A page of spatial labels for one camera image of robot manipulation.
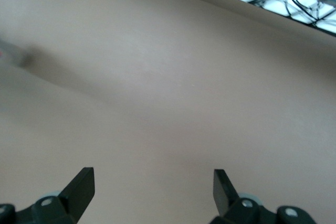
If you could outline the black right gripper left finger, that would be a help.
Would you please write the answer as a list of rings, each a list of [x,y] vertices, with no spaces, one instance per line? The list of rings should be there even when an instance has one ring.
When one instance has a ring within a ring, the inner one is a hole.
[[[94,169],[83,168],[57,195],[19,212],[20,223],[78,223],[95,195]]]

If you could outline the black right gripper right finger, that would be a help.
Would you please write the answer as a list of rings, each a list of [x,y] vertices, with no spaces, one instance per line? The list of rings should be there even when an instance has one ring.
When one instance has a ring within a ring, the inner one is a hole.
[[[239,194],[223,169],[214,170],[213,198],[218,216],[212,223],[276,223],[276,214],[267,210],[258,197]]]

